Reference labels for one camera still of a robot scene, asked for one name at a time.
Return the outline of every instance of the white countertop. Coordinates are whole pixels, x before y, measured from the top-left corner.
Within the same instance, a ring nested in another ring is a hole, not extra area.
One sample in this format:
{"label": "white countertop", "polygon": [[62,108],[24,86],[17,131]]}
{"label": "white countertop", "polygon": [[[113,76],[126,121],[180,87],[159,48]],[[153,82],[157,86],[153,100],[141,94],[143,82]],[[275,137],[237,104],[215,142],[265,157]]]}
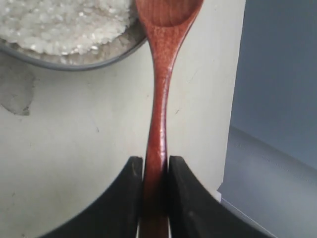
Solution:
{"label": "white countertop", "polygon": [[[244,4],[205,1],[171,82],[168,153],[184,157],[210,192],[223,178]],[[93,202],[130,156],[144,157],[153,96],[147,43],[95,71],[30,66],[34,82],[11,80],[19,67],[25,65],[12,63],[11,74],[0,75],[1,104],[16,109],[32,101],[29,116],[0,107],[4,238],[32,238],[60,225]]]}

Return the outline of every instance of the spoon handle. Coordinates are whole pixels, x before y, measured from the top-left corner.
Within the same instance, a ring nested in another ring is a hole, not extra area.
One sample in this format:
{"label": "spoon handle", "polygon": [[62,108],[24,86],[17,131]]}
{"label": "spoon handle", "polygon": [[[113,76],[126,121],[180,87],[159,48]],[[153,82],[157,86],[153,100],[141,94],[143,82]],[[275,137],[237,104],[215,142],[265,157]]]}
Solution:
{"label": "spoon handle", "polygon": [[143,208],[140,238],[167,238],[167,146],[166,108],[170,79],[179,44],[169,44],[170,29],[153,28],[148,31],[154,62],[154,100],[146,153]]}

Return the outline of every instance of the rice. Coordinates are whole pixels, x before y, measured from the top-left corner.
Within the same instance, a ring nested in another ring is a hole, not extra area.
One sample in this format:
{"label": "rice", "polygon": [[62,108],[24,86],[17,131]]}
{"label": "rice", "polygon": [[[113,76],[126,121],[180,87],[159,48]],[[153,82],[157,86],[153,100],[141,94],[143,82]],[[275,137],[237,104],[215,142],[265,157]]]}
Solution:
{"label": "rice", "polygon": [[133,0],[0,0],[0,38],[47,55],[97,51],[136,20]]}

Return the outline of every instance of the bowl rim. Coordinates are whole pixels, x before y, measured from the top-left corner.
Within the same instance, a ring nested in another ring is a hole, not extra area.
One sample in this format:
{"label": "bowl rim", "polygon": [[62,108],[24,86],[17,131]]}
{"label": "bowl rim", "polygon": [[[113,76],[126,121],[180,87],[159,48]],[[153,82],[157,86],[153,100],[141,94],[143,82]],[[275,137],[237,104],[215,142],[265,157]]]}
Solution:
{"label": "bowl rim", "polygon": [[4,43],[0,42],[0,52],[3,52],[11,57],[14,57],[18,60],[21,60],[25,63],[41,67],[41,68],[46,68],[46,69],[51,69],[51,70],[56,70],[56,71],[88,71],[88,70],[93,70],[93,69],[98,69],[102,67],[109,66],[111,64],[114,64],[120,60],[125,59],[132,53],[136,52],[143,44],[147,41],[147,37],[144,36],[140,41],[136,43],[135,46],[127,50],[126,52],[113,57],[111,59],[107,59],[101,62],[97,63],[92,63],[92,64],[82,64],[82,65],[71,65],[71,64],[61,64],[61,63],[53,63],[49,61],[45,61],[42,59],[37,59],[33,58],[31,56],[25,55],[13,48],[8,47]]}

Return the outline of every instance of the red-brown wooden spoon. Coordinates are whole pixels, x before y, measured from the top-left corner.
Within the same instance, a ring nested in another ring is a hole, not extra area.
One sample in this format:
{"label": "red-brown wooden spoon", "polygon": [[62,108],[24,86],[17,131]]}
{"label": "red-brown wooden spoon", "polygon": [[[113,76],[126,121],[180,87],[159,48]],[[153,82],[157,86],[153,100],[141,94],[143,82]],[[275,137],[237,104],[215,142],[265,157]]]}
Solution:
{"label": "red-brown wooden spoon", "polygon": [[140,238],[167,238],[166,107],[178,51],[203,0],[136,0],[154,63],[154,101],[146,153]]}

